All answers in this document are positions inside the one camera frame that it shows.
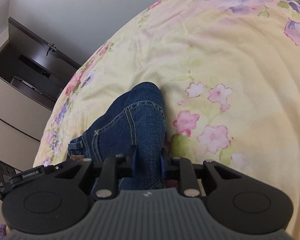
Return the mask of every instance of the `denim fabric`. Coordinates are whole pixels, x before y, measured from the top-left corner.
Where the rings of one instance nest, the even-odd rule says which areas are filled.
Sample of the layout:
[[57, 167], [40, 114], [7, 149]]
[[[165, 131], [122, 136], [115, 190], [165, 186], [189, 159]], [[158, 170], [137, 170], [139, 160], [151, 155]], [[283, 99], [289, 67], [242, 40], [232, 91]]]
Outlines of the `denim fabric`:
[[67, 158], [84, 155], [93, 161], [104, 161], [110, 155], [125, 155], [136, 144], [135, 176], [121, 179], [119, 189], [162, 188], [160, 156], [164, 137], [162, 94], [153, 83], [143, 82], [118, 97], [82, 136], [72, 140]]

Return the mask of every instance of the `floral bedsheet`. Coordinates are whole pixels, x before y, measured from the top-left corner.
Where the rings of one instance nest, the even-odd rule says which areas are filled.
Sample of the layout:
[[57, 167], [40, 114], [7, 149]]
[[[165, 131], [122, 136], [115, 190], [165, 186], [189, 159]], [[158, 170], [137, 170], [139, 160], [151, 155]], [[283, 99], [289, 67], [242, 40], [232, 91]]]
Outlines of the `floral bedsheet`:
[[144, 81], [164, 95], [169, 154], [280, 188], [300, 239], [300, 0], [159, 0], [73, 76], [34, 166], [64, 161], [70, 140]]

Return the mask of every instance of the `white logo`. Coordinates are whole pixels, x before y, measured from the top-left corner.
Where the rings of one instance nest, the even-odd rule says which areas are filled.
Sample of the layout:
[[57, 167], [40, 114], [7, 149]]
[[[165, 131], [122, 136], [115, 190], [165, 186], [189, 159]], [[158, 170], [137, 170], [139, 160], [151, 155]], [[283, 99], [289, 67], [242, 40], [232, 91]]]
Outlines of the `white logo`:
[[143, 193], [143, 195], [144, 195], [145, 197], [150, 197], [150, 196], [152, 195], [152, 193], [148, 191], [147, 193]]

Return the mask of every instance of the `bed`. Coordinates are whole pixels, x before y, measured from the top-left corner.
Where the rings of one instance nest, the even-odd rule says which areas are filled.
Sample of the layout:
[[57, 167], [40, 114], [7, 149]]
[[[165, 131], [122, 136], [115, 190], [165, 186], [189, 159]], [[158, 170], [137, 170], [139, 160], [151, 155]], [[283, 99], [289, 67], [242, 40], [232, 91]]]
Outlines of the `bed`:
[[163, 93], [169, 154], [281, 189], [300, 239], [300, 0], [157, 1], [72, 77], [34, 166], [64, 161], [70, 140], [144, 81]]

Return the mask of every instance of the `yellow bedsheet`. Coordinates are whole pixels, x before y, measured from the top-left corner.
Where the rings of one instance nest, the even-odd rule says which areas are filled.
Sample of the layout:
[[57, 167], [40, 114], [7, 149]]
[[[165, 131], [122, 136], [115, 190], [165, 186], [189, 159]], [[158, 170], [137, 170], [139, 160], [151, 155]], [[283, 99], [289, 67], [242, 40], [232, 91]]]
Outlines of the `yellow bedsheet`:
[[70, 140], [143, 81], [164, 95], [170, 154], [283, 190], [300, 239], [300, 0], [159, 0], [77, 71], [34, 166], [64, 161]]

